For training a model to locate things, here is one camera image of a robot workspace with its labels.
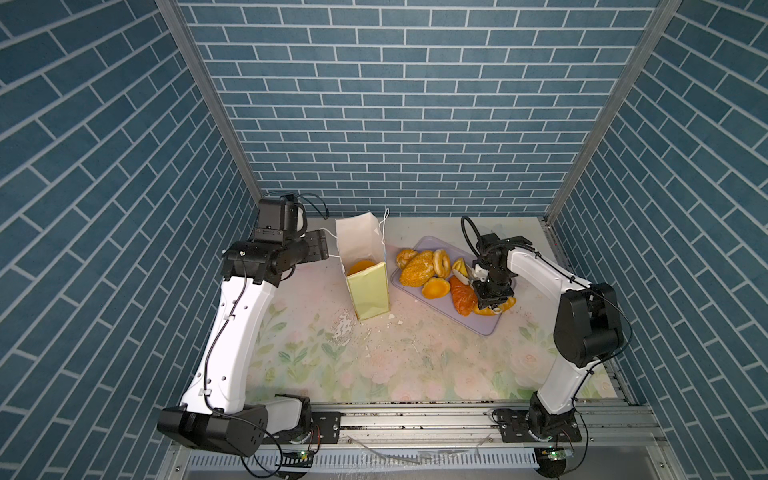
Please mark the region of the white green paper bag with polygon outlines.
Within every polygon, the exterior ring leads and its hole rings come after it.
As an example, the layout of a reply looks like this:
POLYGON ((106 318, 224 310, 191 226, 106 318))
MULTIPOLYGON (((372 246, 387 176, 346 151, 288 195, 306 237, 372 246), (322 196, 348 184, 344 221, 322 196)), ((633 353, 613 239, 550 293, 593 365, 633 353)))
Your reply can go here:
POLYGON ((389 210, 379 219, 367 212, 335 220, 331 237, 336 241, 347 289, 360 321, 390 311, 385 227, 389 210), (360 260, 372 260, 378 265, 352 276, 347 271, 360 260))

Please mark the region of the round orange pancake stack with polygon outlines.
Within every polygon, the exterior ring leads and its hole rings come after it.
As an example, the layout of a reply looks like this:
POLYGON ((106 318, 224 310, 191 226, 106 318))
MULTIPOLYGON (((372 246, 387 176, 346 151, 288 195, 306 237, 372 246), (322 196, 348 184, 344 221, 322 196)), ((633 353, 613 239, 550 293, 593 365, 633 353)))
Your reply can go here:
POLYGON ((377 263, 377 262, 374 262, 374 261, 372 261, 372 260, 368 260, 368 259, 365 259, 365 260, 360 260, 360 261, 358 261, 357 263, 355 263, 355 264, 354 264, 354 265, 353 265, 353 266, 352 266, 352 267, 351 267, 351 268, 350 268, 350 269, 347 271, 346 275, 347 275, 347 276, 352 276, 352 275, 355 275, 355 274, 357 274, 357 273, 363 272, 363 271, 365 271, 365 270, 367 270, 367 269, 369 269, 369 268, 371 268, 371 267, 375 267, 375 266, 377 266, 377 265, 378 265, 378 263, 377 263))

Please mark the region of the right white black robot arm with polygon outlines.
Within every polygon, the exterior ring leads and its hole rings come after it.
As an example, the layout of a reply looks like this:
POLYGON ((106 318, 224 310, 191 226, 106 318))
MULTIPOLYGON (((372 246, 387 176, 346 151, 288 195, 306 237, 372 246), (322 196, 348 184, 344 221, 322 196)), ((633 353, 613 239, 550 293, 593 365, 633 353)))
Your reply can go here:
POLYGON ((530 399, 528 429, 548 440, 574 422, 575 399, 594 369, 625 344, 616 293, 545 258, 522 236, 482 235, 473 247, 470 285, 481 309, 497 311, 513 296, 513 280, 526 279, 557 304, 553 340, 558 352, 543 386, 530 399))

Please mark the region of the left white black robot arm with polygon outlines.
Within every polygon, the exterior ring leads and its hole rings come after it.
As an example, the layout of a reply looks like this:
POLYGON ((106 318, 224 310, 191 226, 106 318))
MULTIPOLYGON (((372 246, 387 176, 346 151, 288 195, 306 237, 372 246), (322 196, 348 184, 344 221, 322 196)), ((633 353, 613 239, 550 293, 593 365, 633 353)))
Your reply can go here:
POLYGON ((253 455, 264 439, 287 442, 310 433, 308 398, 277 395, 249 405, 247 371, 284 273, 328 257, 322 230, 295 238, 269 233, 224 252, 221 294, 205 351, 179 405, 161 411, 160 433, 187 448, 240 457, 253 455))

